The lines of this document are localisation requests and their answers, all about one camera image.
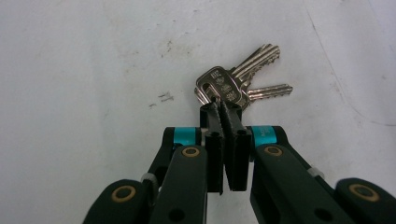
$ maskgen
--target teal band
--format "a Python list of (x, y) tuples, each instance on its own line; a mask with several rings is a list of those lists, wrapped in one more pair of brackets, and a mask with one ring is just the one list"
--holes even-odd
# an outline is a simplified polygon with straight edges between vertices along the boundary
[(273, 144), (277, 141), (272, 126), (251, 126), (251, 130), (253, 130), (255, 147), (263, 144)]
[(174, 143), (195, 145), (195, 128), (175, 128)]

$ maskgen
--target white surface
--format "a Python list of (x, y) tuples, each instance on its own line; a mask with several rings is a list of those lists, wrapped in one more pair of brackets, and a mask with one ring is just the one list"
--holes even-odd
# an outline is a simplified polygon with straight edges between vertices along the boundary
[[(264, 43), (281, 58), (252, 86), (294, 92), (254, 103), (244, 124), (282, 126), (332, 186), (356, 176), (396, 195), (394, 11), (390, 0), (1, 1), (0, 223), (82, 222), (108, 184), (147, 171), (165, 127), (198, 126), (198, 76)], [(248, 195), (209, 195), (207, 223), (257, 223)]]

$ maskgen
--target key blade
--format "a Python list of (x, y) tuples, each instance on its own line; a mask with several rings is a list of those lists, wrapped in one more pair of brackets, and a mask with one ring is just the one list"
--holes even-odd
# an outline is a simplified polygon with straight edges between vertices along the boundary
[(272, 87), (260, 88), (256, 90), (250, 90), (247, 92), (250, 102), (260, 99), (268, 99), (277, 96), (290, 95), (293, 91), (293, 87), (288, 84), (276, 85)]
[(273, 63), (279, 56), (279, 46), (263, 45), (238, 65), (232, 71), (232, 76), (241, 79), (241, 81), (251, 79), (262, 66)]

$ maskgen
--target brass bushing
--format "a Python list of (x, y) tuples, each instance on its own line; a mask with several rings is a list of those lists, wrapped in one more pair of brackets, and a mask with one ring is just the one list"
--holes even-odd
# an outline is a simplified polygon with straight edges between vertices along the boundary
[(283, 151), (279, 147), (266, 147), (264, 152), (271, 156), (281, 156), (283, 154)]
[(199, 149), (196, 147), (186, 147), (184, 148), (181, 153), (185, 157), (196, 157), (199, 155)]
[[(122, 190), (129, 190), (129, 193), (127, 193), (125, 196), (123, 195), (120, 196), (119, 193)], [(136, 195), (136, 189), (133, 186), (125, 185), (115, 189), (111, 194), (111, 199), (115, 203), (125, 203), (131, 200), (135, 195)]]
[(349, 190), (365, 201), (374, 203), (379, 200), (379, 195), (375, 190), (362, 184), (352, 184), (349, 186)]

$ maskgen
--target silver key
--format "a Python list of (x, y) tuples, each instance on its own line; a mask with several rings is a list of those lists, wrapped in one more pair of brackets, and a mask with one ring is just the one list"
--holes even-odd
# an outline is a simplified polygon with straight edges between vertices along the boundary
[(254, 74), (263, 66), (279, 58), (278, 46), (263, 45), (252, 53), (240, 65), (231, 71), (222, 67), (214, 67), (198, 77), (194, 90), (201, 103), (209, 103), (210, 98), (218, 96), (221, 99), (238, 103), (245, 102), (248, 86)]
[(245, 110), (255, 100), (290, 94), (292, 87), (287, 84), (248, 91), (254, 74), (279, 58), (279, 54), (278, 46), (263, 45), (231, 71), (222, 67), (210, 69), (197, 79), (194, 92), (198, 100), (204, 105), (210, 103), (212, 97), (219, 97)]

